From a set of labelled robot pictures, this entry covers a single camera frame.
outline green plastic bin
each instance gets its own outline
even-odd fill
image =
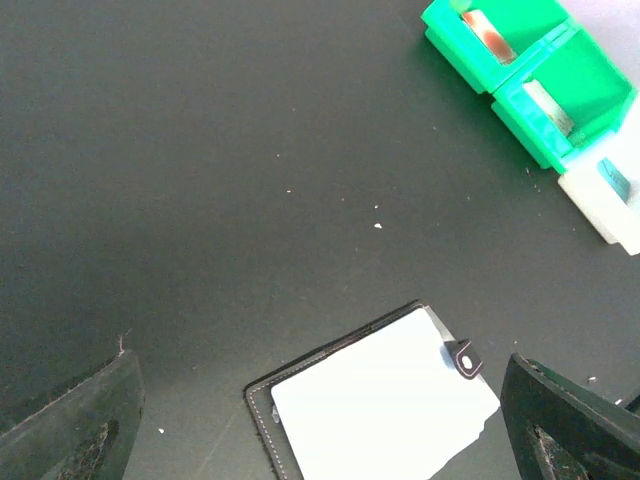
[[[574,122],[568,137],[524,90],[533,79]],[[574,26],[496,90],[492,108],[542,168],[565,173],[585,149],[620,128],[636,94],[591,36]]]
[[[518,55],[502,65],[469,26],[451,0],[435,0],[422,14],[426,37],[477,92],[493,93],[573,21],[555,0],[462,0],[464,11],[482,10]]]

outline stitched edge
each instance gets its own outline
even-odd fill
[[[255,400],[253,399],[253,395],[258,393],[260,390],[267,388],[270,385],[273,385],[274,383],[282,380],[283,378],[289,377],[291,375],[293,375],[294,373],[296,373],[299,370],[302,370],[303,368],[305,368],[308,365],[311,365],[312,363],[316,363],[319,360],[325,358],[324,356],[321,358],[316,358],[313,360],[309,360],[308,362],[305,362],[299,366],[297,366],[294,370],[291,370],[290,372],[287,373],[283,373],[282,375],[277,376],[276,378],[273,378],[271,380],[269,380],[267,383],[265,383],[264,385],[260,385],[259,387],[251,390],[249,392],[249,401],[251,402],[251,405],[253,406],[253,410],[254,412],[256,412],[256,416],[258,417],[258,421],[260,422],[260,426],[262,428],[262,430],[264,430],[265,435],[267,436],[267,441],[269,442],[269,447],[271,449],[271,451],[273,451],[273,455],[276,459],[276,463],[278,464],[278,468],[280,469],[280,473],[282,474],[282,478],[284,480],[287,480],[287,472],[284,469],[284,466],[282,465],[282,462],[280,461],[280,455],[278,455],[278,451],[276,450],[276,446],[273,444],[273,440],[271,438],[271,435],[269,434],[269,429],[267,428],[267,425],[264,423],[264,420],[262,419],[262,415],[260,414],[260,410],[258,409],[258,405],[256,404]]]

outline white card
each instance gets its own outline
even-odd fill
[[[457,372],[424,309],[271,394],[305,480],[426,480],[499,407],[480,378]]]

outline white container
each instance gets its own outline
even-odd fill
[[[558,183],[608,243],[640,253],[640,101],[620,131],[574,160]]]

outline black tabletop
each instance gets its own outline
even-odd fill
[[[415,0],[5,2],[0,404],[118,351],[131,479],[271,477],[250,381],[407,301],[611,401],[640,264],[423,36]],[[500,414],[438,478],[517,478]]]

